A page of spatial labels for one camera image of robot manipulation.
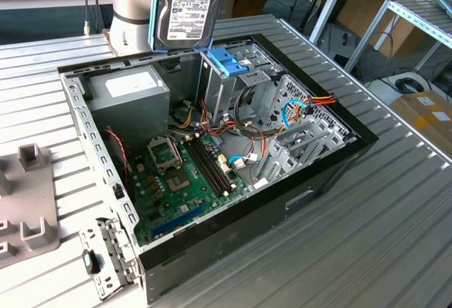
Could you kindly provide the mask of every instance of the hard drive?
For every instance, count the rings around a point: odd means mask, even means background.
[[[149,43],[153,51],[208,47],[221,0],[153,0]]]

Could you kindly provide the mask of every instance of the ram slot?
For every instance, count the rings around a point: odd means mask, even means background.
[[[201,159],[206,159],[208,161],[208,164],[212,168],[213,173],[215,174],[217,180],[221,183],[221,185],[225,187],[226,190],[232,191],[232,187],[228,179],[224,176],[220,167],[218,167],[217,164],[209,156],[209,154],[207,154],[204,145],[200,141],[195,142],[195,149],[198,151]]]
[[[232,190],[228,180],[210,159],[202,143],[198,141],[190,142],[186,144],[186,150],[217,196],[222,196],[225,191]]]

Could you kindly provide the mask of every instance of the green motherboard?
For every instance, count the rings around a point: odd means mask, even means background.
[[[132,199],[140,218],[135,234],[141,246],[249,192],[246,183],[233,171],[221,170],[218,162],[221,152],[211,136],[203,135],[197,144],[206,150],[208,154],[202,156],[208,155],[210,161],[200,159],[192,150],[189,152],[191,143],[183,141],[174,142],[172,146],[177,149],[182,164],[168,167],[164,172],[157,165],[174,157],[169,146],[151,148],[153,157],[144,149],[129,160],[133,170],[129,175],[129,192],[133,192]],[[231,191],[219,194],[214,190],[216,185],[206,176],[212,171],[206,169],[207,162],[211,164],[211,161],[216,164],[215,172],[221,172],[231,184]]]

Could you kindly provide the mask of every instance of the cardboard box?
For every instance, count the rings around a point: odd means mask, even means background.
[[[452,105],[434,91],[403,95],[391,108],[452,157]]]

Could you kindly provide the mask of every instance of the motherboard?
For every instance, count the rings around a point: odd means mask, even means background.
[[[129,192],[140,218],[135,228],[140,245],[250,191],[208,134],[190,141],[157,138],[147,148],[130,159]]]

